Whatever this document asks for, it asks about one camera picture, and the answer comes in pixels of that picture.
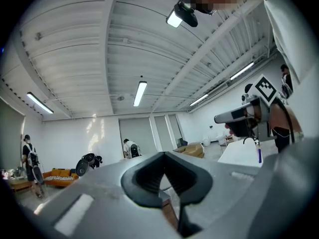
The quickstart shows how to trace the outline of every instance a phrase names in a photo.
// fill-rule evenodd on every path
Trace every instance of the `ceiling light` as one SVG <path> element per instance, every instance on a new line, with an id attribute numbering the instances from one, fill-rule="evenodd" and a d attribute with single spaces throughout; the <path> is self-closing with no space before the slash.
<path id="1" fill-rule="evenodd" d="M 249 65 L 247 65 L 246 67 L 244 67 L 242 70 L 240 70 L 237 74 L 233 75 L 232 77 L 230 77 L 230 80 L 234 80 L 235 78 L 237 78 L 239 75 L 241 75 L 242 73 L 246 72 L 249 68 L 251 68 L 254 65 L 254 62 L 251 62 Z"/>
<path id="2" fill-rule="evenodd" d="M 137 107 L 140 105 L 140 101 L 142 99 L 142 96 L 144 94 L 144 91 L 145 91 L 145 88 L 147 85 L 148 85 L 147 82 L 141 81 L 139 83 L 139 87 L 138 87 L 138 90 L 137 90 L 136 95 L 135 95 L 134 107 Z"/>
<path id="3" fill-rule="evenodd" d="M 194 103 L 191 103 L 190 106 L 196 105 L 198 102 L 202 101 L 204 98 L 207 98 L 208 94 L 202 96 L 201 98 L 197 99 Z"/>
<path id="4" fill-rule="evenodd" d="M 171 11 L 170 15 L 166 19 L 166 23 L 173 27 L 178 27 L 181 22 L 182 19 L 176 16 L 174 9 Z"/>
<path id="5" fill-rule="evenodd" d="M 48 106 L 41 102 L 32 92 L 28 92 L 26 95 L 46 112 L 53 114 L 53 110 L 51 110 Z"/>

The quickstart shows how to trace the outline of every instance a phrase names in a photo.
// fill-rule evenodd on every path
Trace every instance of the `pillow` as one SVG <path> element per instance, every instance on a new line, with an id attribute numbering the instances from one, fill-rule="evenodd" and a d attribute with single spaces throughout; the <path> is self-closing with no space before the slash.
<path id="1" fill-rule="evenodd" d="M 60 177 L 69 177 L 70 176 L 70 170 L 61 170 L 61 173 L 59 175 Z"/>
<path id="2" fill-rule="evenodd" d="M 60 169 L 52 169 L 51 176 L 59 176 L 60 172 Z"/>

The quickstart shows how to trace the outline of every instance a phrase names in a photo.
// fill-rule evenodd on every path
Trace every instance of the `shorts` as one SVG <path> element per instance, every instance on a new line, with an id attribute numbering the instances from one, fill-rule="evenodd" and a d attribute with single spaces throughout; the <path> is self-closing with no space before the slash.
<path id="1" fill-rule="evenodd" d="M 34 181 L 34 175 L 33 175 L 32 168 L 29 167 L 26 169 L 26 176 L 28 178 L 28 181 Z"/>

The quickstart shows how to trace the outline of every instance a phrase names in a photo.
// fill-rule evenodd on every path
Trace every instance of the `white table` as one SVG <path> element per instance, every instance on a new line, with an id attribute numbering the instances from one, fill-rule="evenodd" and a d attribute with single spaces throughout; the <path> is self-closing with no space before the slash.
<path id="1" fill-rule="evenodd" d="M 253 139 L 246 139 L 245 144 L 243 142 L 244 140 L 240 140 L 228 144 L 218 162 L 261 167 L 263 165 L 263 158 L 262 162 L 259 163 L 257 148 Z"/>

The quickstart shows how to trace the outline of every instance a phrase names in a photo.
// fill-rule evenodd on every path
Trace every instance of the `sofa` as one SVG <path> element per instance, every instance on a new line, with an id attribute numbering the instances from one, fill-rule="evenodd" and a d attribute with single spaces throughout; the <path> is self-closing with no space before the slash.
<path id="1" fill-rule="evenodd" d="M 204 149 L 200 142 L 190 143 L 187 146 L 182 146 L 173 151 L 193 157 L 204 157 Z"/>
<path id="2" fill-rule="evenodd" d="M 75 182 L 79 176 L 76 175 L 75 169 L 55 169 L 43 173 L 45 185 L 67 187 Z"/>

